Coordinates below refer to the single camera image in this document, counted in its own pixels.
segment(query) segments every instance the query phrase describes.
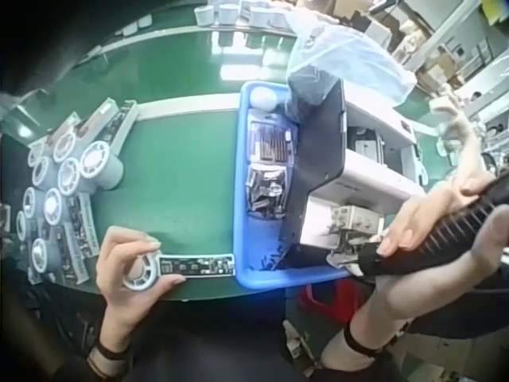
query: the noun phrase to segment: finger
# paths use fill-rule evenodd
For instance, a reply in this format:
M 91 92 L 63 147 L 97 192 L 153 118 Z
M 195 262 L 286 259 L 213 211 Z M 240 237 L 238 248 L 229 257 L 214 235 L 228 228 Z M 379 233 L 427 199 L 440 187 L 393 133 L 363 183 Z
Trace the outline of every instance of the finger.
M 471 177 L 461 186 L 460 191 L 466 197 L 474 197 L 490 185 L 496 176 L 489 171 L 483 171 L 475 177 Z
M 98 263 L 103 262 L 111 253 L 116 244 L 129 243 L 131 241 L 144 240 L 147 234 L 141 231 L 135 231 L 129 228 L 110 226 L 104 236 L 101 249 L 99 251 Z
M 410 219 L 414 213 L 418 210 L 421 200 L 422 198 L 420 197 L 413 197 L 403 203 L 403 206 L 400 208 L 398 214 L 394 220 L 392 220 L 392 223 L 390 224 L 390 227 L 387 230 L 387 234 L 384 236 L 382 243 L 379 245 L 377 250 L 379 255 L 389 256 L 394 253 L 398 247 L 401 235 L 405 231 L 406 226 L 410 222 Z
M 509 205 L 500 205 L 488 216 L 470 251 L 479 266 L 494 272 L 509 244 Z
M 185 277 L 183 275 L 163 275 L 146 293 L 151 294 L 151 298 L 156 302 L 163 294 L 169 292 L 183 282 L 185 282 Z
M 384 306 L 396 319 L 415 318 L 439 309 L 470 291 L 499 267 L 509 241 L 509 206 L 497 207 L 481 228 L 472 250 L 441 267 L 403 276 L 378 288 Z
M 437 221 L 448 212 L 454 201 L 455 194 L 449 182 L 443 181 L 433 188 L 411 217 L 404 233 L 400 235 L 399 247 L 407 251 L 415 249 L 428 236 Z
M 110 255 L 104 262 L 104 272 L 115 283 L 122 282 L 129 264 L 140 255 L 155 252 L 161 247 L 161 243 L 154 241 L 138 240 L 131 243 L 117 244 L 111 250 Z

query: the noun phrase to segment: wrist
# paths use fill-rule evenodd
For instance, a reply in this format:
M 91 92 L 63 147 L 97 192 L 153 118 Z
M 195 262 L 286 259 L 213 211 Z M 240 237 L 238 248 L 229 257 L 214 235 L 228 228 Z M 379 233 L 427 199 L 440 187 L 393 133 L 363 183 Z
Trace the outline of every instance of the wrist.
M 132 328 L 124 327 L 106 308 L 99 335 L 99 341 L 106 349 L 113 353 L 124 352 L 129 346 L 131 331 Z

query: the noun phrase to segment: white machine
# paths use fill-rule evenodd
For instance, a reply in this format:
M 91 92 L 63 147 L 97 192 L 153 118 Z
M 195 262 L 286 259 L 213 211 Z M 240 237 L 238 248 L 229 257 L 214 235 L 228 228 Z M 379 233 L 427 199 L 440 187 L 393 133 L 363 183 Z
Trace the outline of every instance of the white machine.
M 425 194 L 412 121 L 355 88 L 345 88 L 344 98 L 334 90 L 299 129 L 281 233 L 287 246 L 297 248 L 289 253 L 336 250 L 379 234 L 385 216 Z

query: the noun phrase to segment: hand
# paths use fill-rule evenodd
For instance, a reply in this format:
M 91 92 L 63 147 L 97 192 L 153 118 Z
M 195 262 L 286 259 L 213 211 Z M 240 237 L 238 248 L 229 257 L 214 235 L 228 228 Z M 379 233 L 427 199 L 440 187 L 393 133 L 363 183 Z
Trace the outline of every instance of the hand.
M 405 203 L 383 238 L 380 255 L 390 256 L 397 248 L 415 249 L 439 218 L 475 200 L 493 179 L 491 173 L 480 173 L 468 179 L 460 192 L 451 182 L 442 182 L 425 197 Z M 495 272 L 508 242 L 509 206 L 503 205 L 486 219 L 471 251 L 441 267 L 401 278 L 377 278 L 377 293 L 393 318 L 411 319 L 429 313 L 459 298 Z
M 161 243 L 143 232 L 110 227 L 97 259 L 97 287 L 107 308 L 101 329 L 101 343 L 113 352 L 122 352 L 130 333 L 167 291 L 185 281 L 182 275 L 163 275 L 149 290 L 134 292 L 123 286 L 137 258 L 155 252 Z

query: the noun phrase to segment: workbench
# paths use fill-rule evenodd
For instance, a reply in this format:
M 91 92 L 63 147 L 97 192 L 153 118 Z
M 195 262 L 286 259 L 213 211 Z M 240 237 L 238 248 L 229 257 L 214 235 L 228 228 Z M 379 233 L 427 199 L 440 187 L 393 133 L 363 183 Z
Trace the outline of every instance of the workbench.
M 190 12 L 183 14 L 189 18 L 192 8 Z M 179 15 L 177 26 L 185 19 Z M 151 28 L 157 28 L 156 15 Z M 246 80 L 281 83 L 292 45 L 291 37 L 273 34 L 196 31 L 111 49 L 45 89 L 49 95 L 32 95 L 22 104 L 37 121 L 30 125 L 30 137 L 19 136 L 13 123 L 4 126 L 3 132 L 28 144 L 59 126 L 72 111 L 88 116 L 107 97 L 118 103 L 125 99 L 152 103 L 238 93 Z M 247 55 L 246 47 L 255 53 Z M 253 67 L 259 70 L 243 78 L 250 75 L 246 68 Z M 135 123 L 120 154 L 125 166 L 122 182 L 117 189 L 92 197 L 99 240 L 110 225 L 118 225 L 157 237 L 165 253 L 231 252 L 237 117 L 236 110 L 228 107 L 213 111 L 213 106 L 204 104 L 210 99 L 182 99 L 182 103 L 193 102 L 193 112 Z M 398 110 L 407 118 L 419 118 L 427 111 L 424 95 L 416 89 Z M 417 137 L 433 184 L 449 171 L 449 165 L 437 154 L 436 137 L 419 133 Z M 14 206 L 14 216 L 19 207 Z M 91 280 L 79 289 L 98 293 L 95 261 L 87 268 Z M 234 278 L 192 279 L 168 299 L 249 293 Z

